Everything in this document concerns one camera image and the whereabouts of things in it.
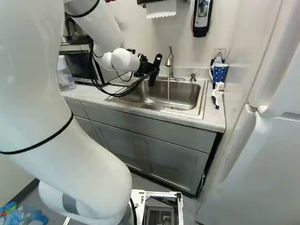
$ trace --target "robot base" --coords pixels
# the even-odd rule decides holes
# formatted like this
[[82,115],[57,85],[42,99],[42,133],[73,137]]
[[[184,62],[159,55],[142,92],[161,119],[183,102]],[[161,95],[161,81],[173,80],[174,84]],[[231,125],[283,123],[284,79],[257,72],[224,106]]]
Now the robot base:
[[[131,198],[135,204],[137,225],[183,225],[182,193],[132,190]],[[125,213],[119,225],[133,225],[129,205],[128,213]],[[67,218],[63,225],[70,223],[71,219]]]

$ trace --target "stainless steel sink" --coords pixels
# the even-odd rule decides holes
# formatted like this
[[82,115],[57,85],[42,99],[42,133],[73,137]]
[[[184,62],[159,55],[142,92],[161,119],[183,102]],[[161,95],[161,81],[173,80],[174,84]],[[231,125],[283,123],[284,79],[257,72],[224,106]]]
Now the stainless steel sink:
[[106,101],[117,102],[177,115],[203,118],[207,81],[170,81],[170,98],[168,101],[168,81],[156,80],[153,87],[148,80],[143,81],[133,92],[124,97],[109,97]]

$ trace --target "polka dot mug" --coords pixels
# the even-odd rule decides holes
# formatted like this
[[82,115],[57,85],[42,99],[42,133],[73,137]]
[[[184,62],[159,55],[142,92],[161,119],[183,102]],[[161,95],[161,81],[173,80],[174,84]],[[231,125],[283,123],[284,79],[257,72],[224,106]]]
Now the polka dot mug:
[[227,71],[229,68],[229,65],[226,63],[218,63],[215,64],[213,66],[210,67],[212,69],[213,73],[213,77],[212,77],[212,82],[216,83],[216,82],[224,82],[226,75],[227,75]]

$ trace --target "gray countertop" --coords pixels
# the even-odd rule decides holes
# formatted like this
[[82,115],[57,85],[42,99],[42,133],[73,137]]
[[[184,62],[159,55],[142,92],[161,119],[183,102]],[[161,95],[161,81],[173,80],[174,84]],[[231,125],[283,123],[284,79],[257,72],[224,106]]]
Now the gray countertop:
[[[184,70],[185,70],[185,75],[187,75],[188,74],[187,68],[184,68]],[[159,111],[154,111],[149,109],[142,109],[142,108],[128,106],[116,102],[108,102],[105,101],[105,99],[107,99],[109,95],[100,92],[97,88],[93,86],[88,86],[88,85],[77,84],[74,90],[61,92],[61,94],[65,99],[73,100],[83,104],[100,106],[102,108],[112,109],[120,112],[136,114],[136,115],[153,118],[157,120],[168,121],[168,122],[186,125],[190,127],[201,128],[201,129],[223,133],[226,127],[223,98],[221,94],[217,95],[220,108],[218,110],[215,109],[211,100],[211,93],[213,91],[212,83],[208,75],[206,75],[206,73],[204,73],[203,70],[204,69],[202,68],[202,70],[199,72],[198,69],[195,68],[192,69],[192,72],[196,72],[197,79],[208,79],[209,82],[207,88],[207,94],[206,94],[203,119],[191,118],[185,115],[174,115],[174,114],[169,114],[167,112],[159,112]],[[122,88],[123,87],[109,85],[109,86],[105,86],[104,90],[110,93],[115,93],[121,90]]]

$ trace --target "floor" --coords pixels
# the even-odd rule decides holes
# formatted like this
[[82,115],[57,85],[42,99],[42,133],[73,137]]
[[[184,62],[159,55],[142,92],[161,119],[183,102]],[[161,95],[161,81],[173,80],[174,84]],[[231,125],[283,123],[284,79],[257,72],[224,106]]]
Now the floor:
[[[144,179],[138,175],[132,174],[133,189],[141,189],[146,191],[172,191],[159,184]],[[62,225],[65,221],[65,217],[47,208],[41,201],[38,190],[35,189],[21,205],[33,206],[36,209],[42,211],[44,215],[49,218],[48,225]],[[183,219],[184,225],[195,225],[197,200],[183,196]],[[77,221],[72,221],[70,225],[82,225]]]

